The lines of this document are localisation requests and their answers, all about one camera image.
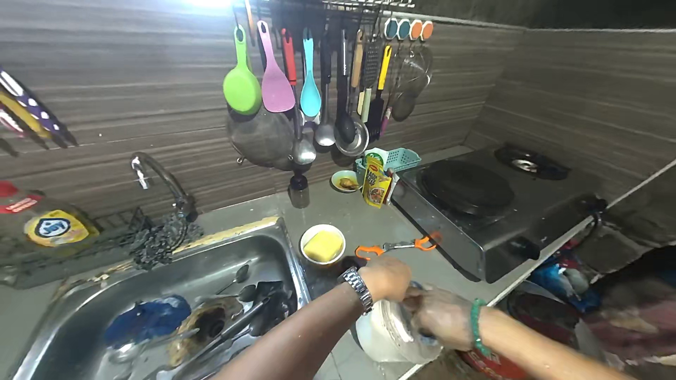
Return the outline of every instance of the yellow sponge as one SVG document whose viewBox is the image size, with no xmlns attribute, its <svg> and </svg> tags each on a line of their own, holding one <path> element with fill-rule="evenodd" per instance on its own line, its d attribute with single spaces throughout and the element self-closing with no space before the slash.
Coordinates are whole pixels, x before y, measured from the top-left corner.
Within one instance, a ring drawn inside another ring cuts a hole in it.
<svg viewBox="0 0 676 380">
<path fill-rule="evenodd" d="M 318 262 L 331 261 L 342 249 L 342 238 L 328 231 L 319 231 L 303 247 L 305 254 Z"/>
</svg>

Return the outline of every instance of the green bead bracelet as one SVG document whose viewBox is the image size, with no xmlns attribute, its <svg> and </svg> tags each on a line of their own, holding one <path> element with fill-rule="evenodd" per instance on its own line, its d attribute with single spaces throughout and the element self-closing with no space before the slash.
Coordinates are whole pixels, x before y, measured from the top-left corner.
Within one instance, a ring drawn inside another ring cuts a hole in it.
<svg viewBox="0 0 676 380">
<path fill-rule="evenodd" d="M 491 350 L 488 347 L 483 345 L 481 341 L 481 336 L 479 335 L 479 313 L 481 308 L 486 306 L 486 301 L 477 298 L 472 303 L 472 311 L 470 312 L 470 322 L 472 323 L 472 335 L 474 336 L 474 346 L 479 350 L 482 355 L 487 358 L 491 357 Z"/>
</svg>

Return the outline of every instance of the metal watch band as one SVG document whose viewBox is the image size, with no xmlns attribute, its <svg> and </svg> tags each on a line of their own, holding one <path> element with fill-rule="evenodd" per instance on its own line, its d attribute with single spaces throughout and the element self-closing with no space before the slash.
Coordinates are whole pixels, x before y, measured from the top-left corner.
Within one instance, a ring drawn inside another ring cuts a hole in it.
<svg viewBox="0 0 676 380">
<path fill-rule="evenodd" d="M 357 273 L 357 268 L 353 266 L 347 269 L 341 276 L 343 277 L 343 280 L 357 292 L 359 300 L 364 307 L 364 315 L 367 315 L 373 308 L 373 299 L 371 298 L 371 292 L 368 291 L 364 280 L 362 280 L 362 277 Z"/>
</svg>

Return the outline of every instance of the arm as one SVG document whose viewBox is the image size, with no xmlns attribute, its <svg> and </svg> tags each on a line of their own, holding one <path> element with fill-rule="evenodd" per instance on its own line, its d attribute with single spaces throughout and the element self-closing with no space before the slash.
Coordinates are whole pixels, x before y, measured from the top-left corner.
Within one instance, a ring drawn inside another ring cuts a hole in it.
<svg viewBox="0 0 676 380">
<path fill-rule="evenodd" d="M 402 300 L 411 278 L 404 263 L 386 256 L 371 260 L 359 274 L 373 302 Z M 342 283 L 293 313 L 229 362 L 214 379 L 312 379 L 362 312 L 357 293 Z"/>
<path fill-rule="evenodd" d="M 632 379 L 536 333 L 493 308 L 482 309 L 479 333 L 486 346 L 507 357 L 537 379 Z"/>
<path fill-rule="evenodd" d="M 405 300 L 414 324 L 445 346 L 467 351 L 473 346 L 471 302 L 442 289 L 410 289 Z M 628 380 L 631 377 L 555 342 L 503 312 L 484 307 L 479 314 L 483 343 L 541 380 Z"/>
</svg>

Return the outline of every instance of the tongs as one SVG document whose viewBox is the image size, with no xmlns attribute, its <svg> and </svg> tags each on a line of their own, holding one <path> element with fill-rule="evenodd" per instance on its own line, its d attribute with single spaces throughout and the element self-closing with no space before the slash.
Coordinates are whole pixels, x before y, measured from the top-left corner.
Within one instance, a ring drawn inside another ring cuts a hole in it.
<svg viewBox="0 0 676 380">
<path fill-rule="evenodd" d="M 423 237 L 422 239 L 415 239 L 415 240 L 410 240 L 410 241 L 400 241 L 399 243 L 385 243 L 382 246 L 374 245 L 372 247 L 364 247 L 363 245 L 360 245 L 357 247 L 356 250 L 354 250 L 354 255 L 357 256 L 358 258 L 363 258 L 366 260 L 371 260 L 369 257 L 363 256 L 360 254 L 360 252 L 366 254 L 366 253 L 373 253 L 378 256 L 384 254 L 387 251 L 391 250 L 396 250 L 399 248 L 418 248 L 419 250 L 422 251 L 429 251 L 433 250 L 437 247 L 436 244 L 432 244 L 429 247 L 425 247 L 423 244 L 427 243 L 429 241 L 429 236 Z"/>
</svg>

